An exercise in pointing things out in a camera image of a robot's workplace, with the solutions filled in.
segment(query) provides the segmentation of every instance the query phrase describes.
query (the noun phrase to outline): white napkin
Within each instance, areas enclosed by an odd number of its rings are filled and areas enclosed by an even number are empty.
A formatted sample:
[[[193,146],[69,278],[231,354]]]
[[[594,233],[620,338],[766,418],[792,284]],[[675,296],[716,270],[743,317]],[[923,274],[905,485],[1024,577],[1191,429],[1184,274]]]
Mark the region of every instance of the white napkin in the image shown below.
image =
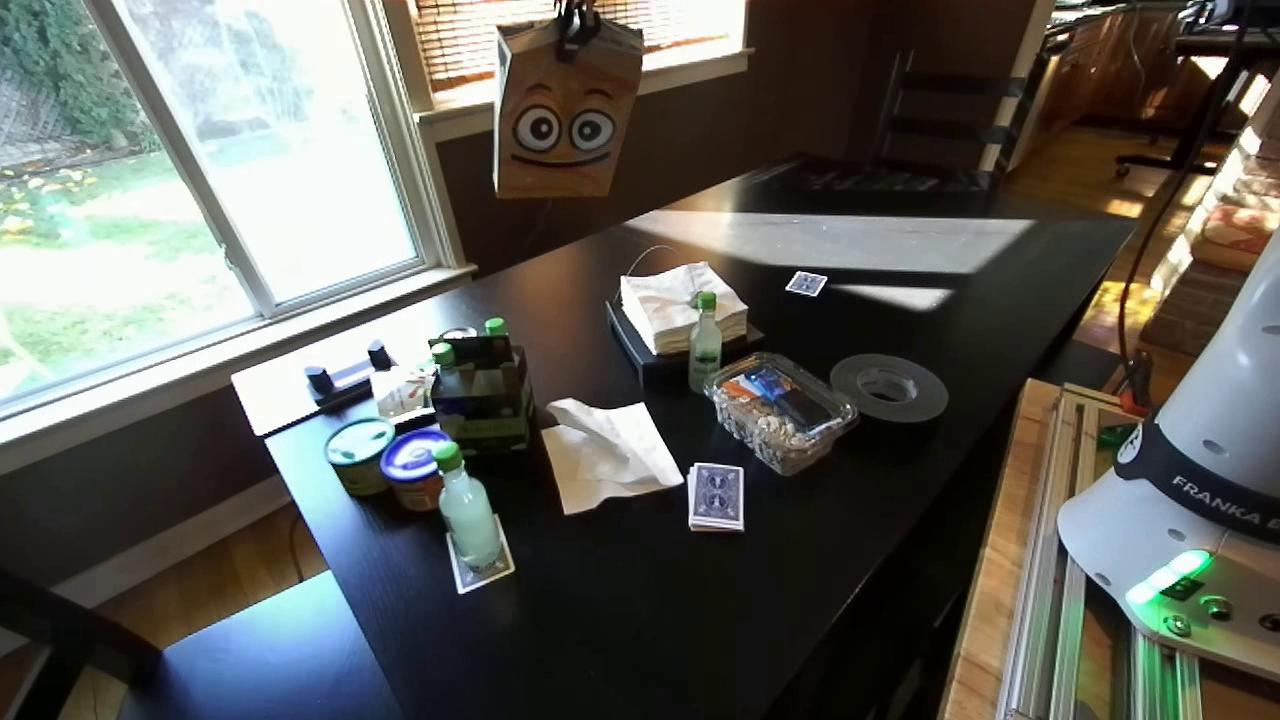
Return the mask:
[[[549,413],[558,418],[544,429],[544,442],[563,517],[579,517],[606,497],[642,497],[684,485],[675,454],[642,405],[591,408],[579,400],[552,400]]]

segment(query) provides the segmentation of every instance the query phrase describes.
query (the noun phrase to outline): white paper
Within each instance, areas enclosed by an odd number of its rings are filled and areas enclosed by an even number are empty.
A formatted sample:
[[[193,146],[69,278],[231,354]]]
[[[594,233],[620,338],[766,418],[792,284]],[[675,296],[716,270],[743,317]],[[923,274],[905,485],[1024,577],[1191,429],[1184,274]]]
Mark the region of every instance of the white paper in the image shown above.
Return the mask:
[[[716,292],[718,334],[749,334],[749,303],[705,259],[657,274],[620,274],[622,317],[651,354],[688,352],[688,330],[696,323],[696,309],[688,300],[699,289]]]
[[[646,497],[684,485],[642,405],[591,408],[552,400],[549,413],[558,418],[544,429],[544,449],[563,517],[579,517],[606,497]]]

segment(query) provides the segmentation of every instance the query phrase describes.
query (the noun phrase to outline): window sill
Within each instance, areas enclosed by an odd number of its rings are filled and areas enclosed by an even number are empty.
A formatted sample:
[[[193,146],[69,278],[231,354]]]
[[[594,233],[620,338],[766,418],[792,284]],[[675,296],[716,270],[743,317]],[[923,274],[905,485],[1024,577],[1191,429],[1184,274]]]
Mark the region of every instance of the window sill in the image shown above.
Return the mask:
[[[162,365],[102,380],[94,388],[71,392],[51,405],[34,405],[27,413],[10,413],[0,418],[0,475],[22,463],[49,460],[115,429],[126,429],[142,417],[159,417],[176,405],[226,388],[226,375],[278,354],[286,347],[311,345],[328,330],[353,326],[369,317],[383,317],[412,300],[436,296],[448,284],[473,274],[474,267],[427,267],[402,278],[369,289],[358,296],[311,309],[293,319],[254,323],[219,345],[193,347]]]
[[[724,51],[696,64],[675,68],[642,68],[638,97],[672,93],[688,83],[706,83],[724,74],[749,70],[751,51]],[[412,108],[414,125],[430,145],[481,135],[493,128],[493,83],[474,83],[473,93],[457,93],[444,108]]]

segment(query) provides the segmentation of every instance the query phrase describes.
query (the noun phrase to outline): white appliance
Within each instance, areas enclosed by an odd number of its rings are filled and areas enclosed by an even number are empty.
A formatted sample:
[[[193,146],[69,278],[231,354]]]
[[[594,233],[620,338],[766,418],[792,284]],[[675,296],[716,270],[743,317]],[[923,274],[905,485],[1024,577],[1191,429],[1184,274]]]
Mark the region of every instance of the white appliance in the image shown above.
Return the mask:
[[[1280,239],[1055,530],[1134,633],[1280,679]]]

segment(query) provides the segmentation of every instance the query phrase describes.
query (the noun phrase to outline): lid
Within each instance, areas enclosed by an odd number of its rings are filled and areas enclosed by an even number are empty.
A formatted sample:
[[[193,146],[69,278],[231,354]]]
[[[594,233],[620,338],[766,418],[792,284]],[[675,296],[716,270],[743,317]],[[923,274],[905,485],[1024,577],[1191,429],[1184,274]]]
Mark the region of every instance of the lid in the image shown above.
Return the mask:
[[[483,334],[506,334],[506,319],[502,317],[489,317],[483,319]]]
[[[688,296],[688,309],[696,309],[696,310],[716,310],[716,292],[696,289],[696,292]]]
[[[383,338],[372,338],[372,345],[369,345],[369,365],[372,365],[374,370],[388,370],[388,366],[394,365]]]
[[[383,453],[392,434],[394,434],[392,423],[364,417],[364,418],[334,429],[322,442],[322,454],[328,454],[328,463],[364,463],[374,453]]]
[[[457,439],[436,442],[436,463],[444,470],[460,469],[462,463],[462,449],[457,449]]]
[[[451,442],[439,423],[398,430],[380,460],[388,481],[425,481],[436,475],[436,449]]]
[[[451,345],[430,345],[430,360],[436,360],[439,366],[448,366],[448,365],[451,365]]]

